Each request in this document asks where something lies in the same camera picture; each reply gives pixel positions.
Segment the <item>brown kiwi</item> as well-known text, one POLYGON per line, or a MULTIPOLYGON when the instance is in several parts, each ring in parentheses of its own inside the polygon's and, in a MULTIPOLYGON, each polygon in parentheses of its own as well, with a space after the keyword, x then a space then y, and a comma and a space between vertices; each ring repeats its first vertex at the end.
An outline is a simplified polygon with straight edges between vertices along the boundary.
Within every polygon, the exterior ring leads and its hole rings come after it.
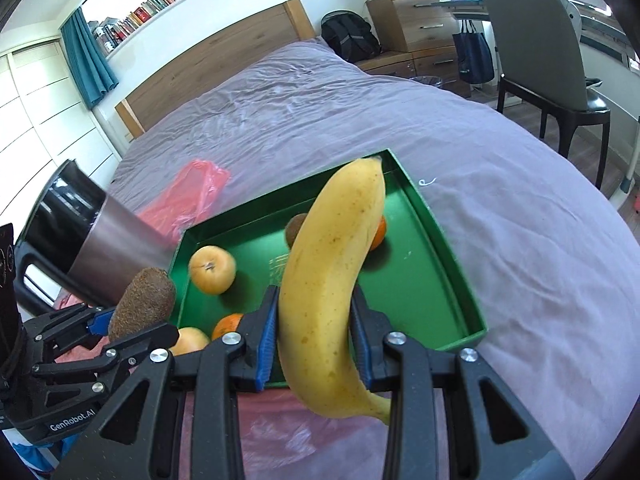
POLYGON ((174 282, 165 270, 142 269, 128 285, 115 308, 108 324, 108 339, 116 342, 167 321, 174 308, 175 298, 174 282))
POLYGON ((302 228, 306 219, 306 214, 296 214, 285 226, 284 237, 288 248, 292 248, 299 230, 302 228))

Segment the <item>orange tangerine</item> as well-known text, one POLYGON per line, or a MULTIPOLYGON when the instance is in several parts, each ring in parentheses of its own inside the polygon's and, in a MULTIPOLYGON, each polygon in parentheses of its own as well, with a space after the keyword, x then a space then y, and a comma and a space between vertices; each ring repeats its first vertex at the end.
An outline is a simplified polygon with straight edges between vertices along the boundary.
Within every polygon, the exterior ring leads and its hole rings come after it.
POLYGON ((231 313, 221 318, 215 325, 210 339, 215 340, 221 338, 225 334, 236 332, 242 321, 242 317, 242 313, 231 313))

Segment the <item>yellow banana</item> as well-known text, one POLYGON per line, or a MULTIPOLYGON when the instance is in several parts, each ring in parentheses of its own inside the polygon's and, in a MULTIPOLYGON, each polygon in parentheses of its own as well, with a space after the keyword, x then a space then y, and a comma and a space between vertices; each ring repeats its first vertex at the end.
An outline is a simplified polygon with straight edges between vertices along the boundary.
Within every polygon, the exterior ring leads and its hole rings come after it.
POLYGON ((360 379, 348 342, 352 291, 383 217, 382 162, 358 158, 329 178, 296 237, 278 300, 278 352, 292 393, 327 418, 390 420, 390 400, 360 379))

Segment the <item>green rectangular tray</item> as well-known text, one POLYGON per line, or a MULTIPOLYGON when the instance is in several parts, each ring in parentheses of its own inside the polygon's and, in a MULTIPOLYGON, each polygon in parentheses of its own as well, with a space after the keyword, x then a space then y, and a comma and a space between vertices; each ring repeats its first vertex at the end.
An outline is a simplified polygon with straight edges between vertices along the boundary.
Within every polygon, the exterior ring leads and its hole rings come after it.
POLYGON ((452 344, 438 351, 423 342, 438 310, 470 299, 437 226, 405 240, 410 256, 387 263, 380 278, 360 278, 383 215, 381 159, 354 160, 278 196, 310 203, 280 283, 243 315, 238 342, 217 339, 178 356, 176 384, 257 392, 279 364, 299 400, 323 415, 347 417, 385 402, 390 392, 476 391, 487 382, 489 366, 476 350, 452 344))

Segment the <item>peach-coloured apple in tray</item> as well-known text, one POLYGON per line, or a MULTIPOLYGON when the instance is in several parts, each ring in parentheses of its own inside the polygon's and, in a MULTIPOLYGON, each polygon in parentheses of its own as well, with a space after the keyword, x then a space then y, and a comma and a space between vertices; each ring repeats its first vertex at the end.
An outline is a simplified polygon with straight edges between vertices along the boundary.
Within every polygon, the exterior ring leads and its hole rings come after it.
POLYGON ((191 282, 207 295, 223 294, 234 282, 235 274, 235 258, 218 246, 201 247, 189 261, 191 282))

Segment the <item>pink plastic sheet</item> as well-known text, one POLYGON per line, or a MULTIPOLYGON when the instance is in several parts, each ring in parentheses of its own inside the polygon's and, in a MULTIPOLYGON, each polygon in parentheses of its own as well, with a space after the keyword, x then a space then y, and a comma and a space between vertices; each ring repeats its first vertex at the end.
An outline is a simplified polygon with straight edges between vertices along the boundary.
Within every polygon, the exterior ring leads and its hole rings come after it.
POLYGON ((371 392, 352 358, 349 337, 368 309, 352 301, 382 218, 381 162, 360 158, 330 177, 300 229, 281 284, 234 333, 174 358, 154 350, 81 435, 59 479, 154 479, 156 438, 179 427, 175 405, 194 390, 190 471, 195 479, 239 479, 243 457, 238 393, 260 391, 273 363, 295 395, 329 418, 401 418, 393 399, 371 392))

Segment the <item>steel black electric kettle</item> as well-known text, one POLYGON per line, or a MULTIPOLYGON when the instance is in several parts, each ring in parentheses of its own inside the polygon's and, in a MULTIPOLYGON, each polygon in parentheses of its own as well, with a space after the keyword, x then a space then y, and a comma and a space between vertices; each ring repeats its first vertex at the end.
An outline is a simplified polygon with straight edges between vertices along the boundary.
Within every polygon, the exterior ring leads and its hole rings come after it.
POLYGON ((27 269, 35 266, 86 304, 113 307, 139 271, 168 269, 176 246, 67 159, 17 237, 17 302, 33 315, 53 310, 25 283, 27 269))

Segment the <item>purple bed cover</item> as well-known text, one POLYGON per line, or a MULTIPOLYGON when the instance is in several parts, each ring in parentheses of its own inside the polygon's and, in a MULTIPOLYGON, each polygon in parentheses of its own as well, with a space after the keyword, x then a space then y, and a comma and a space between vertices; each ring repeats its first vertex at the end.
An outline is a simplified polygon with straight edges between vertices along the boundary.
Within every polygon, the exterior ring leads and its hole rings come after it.
POLYGON ((574 475, 601 472, 639 397, 639 245, 568 160, 490 107, 370 76, 294 42, 175 110, 110 185, 138 211, 193 159, 227 169, 224 211, 390 150, 444 231, 489 325, 480 353, 574 475))

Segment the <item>white wardrobe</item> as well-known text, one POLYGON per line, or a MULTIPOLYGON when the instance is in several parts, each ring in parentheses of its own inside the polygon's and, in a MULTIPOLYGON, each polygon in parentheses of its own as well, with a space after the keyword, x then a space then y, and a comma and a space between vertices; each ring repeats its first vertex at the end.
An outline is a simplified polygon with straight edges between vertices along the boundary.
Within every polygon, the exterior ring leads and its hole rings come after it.
POLYGON ((101 188, 120 156, 85 106, 57 41, 1 55, 1 223, 19 233, 67 159, 101 188))

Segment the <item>teal curtain left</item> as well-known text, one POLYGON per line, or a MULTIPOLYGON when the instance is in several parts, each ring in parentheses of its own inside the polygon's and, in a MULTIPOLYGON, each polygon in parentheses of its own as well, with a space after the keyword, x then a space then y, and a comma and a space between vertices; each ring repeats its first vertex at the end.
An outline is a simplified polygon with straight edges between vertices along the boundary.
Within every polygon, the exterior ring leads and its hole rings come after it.
POLYGON ((74 83, 85 106, 92 110, 119 80, 94 40, 81 8, 70 14, 60 32, 74 83))

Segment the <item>navy tote bag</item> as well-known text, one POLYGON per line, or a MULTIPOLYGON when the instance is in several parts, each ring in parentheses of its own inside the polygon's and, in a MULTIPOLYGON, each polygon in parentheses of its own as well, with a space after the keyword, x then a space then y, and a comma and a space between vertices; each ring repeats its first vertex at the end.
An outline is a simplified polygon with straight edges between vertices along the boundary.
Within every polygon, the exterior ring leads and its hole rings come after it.
POLYGON ((458 56, 460 79, 467 84, 488 84, 495 78, 488 43, 470 20, 463 20, 460 32, 452 36, 458 56))

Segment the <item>wooden drawer cabinet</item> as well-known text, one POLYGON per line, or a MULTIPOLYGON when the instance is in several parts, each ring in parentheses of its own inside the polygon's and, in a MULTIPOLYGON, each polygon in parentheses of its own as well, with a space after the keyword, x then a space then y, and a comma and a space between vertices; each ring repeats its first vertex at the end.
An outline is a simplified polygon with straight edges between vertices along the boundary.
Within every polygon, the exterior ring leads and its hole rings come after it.
POLYGON ((442 86, 468 98, 471 86, 459 76, 454 35, 459 24, 439 0, 368 0, 382 54, 357 64, 370 75, 434 76, 442 86))

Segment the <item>black backpack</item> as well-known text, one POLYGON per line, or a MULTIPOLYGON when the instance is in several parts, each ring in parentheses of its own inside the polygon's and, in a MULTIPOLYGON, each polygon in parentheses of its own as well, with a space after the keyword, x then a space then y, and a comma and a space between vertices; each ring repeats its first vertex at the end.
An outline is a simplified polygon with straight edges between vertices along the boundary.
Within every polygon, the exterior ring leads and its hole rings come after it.
POLYGON ((371 25, 352 11, 338 10, 326 14, 321 20, 321 36, 336 55, 352 64, 376 58, 382 53, 371 25))

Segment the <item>wooden headboard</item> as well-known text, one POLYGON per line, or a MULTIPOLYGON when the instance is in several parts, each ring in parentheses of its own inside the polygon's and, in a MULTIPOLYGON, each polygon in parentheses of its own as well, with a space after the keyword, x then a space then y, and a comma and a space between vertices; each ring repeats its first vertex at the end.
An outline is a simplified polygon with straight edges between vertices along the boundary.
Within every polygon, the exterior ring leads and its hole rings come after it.
POLYGON ((168 114, 248 66, 316 32, 300 0, 286 0, 203 39, 165 64, 115 110, 135 139, 168 114))

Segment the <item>grey black chair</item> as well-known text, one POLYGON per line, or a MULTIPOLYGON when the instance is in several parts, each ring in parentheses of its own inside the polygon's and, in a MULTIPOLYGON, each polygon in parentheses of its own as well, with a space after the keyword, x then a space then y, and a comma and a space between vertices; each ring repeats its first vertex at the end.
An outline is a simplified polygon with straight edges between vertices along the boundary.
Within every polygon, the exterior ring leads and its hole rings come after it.
POLYGON ((611 111, 588 87, 579 39, 561 0, 484 0, 502 67, 497 110, 511 93, 541 111, 540 133, 547 118, 559 126, 558 153, 570 154, 579 127, 601 126, 599 166, 594 185, 602 185, 611 111))

